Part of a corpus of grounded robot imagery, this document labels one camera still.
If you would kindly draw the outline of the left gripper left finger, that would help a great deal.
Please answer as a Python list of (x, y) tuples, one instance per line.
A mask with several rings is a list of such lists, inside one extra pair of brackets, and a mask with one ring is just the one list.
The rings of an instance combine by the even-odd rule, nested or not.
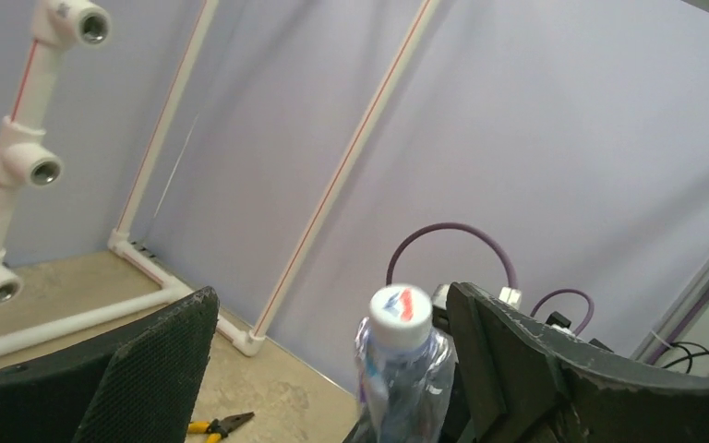
[(204, 287), (143, 318), (0, 369), (0, 442), (182, 442), (219, 298)]

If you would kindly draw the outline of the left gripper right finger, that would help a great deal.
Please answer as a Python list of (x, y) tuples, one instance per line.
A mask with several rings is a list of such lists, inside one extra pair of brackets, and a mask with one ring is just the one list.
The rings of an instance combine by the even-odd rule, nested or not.
[(709, 442), (709, 377), (619, 356), (468, 282), (446, 302), (465, 442)]

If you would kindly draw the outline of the purple label bottle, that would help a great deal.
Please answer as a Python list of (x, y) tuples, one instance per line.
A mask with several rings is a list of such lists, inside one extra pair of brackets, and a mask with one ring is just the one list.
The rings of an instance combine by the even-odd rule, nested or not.
[(354, 336), (359, 416), (347, 442), (437, 442), (455, 361), (432, 324), (427, 293), (410, 284), (377, 290)]

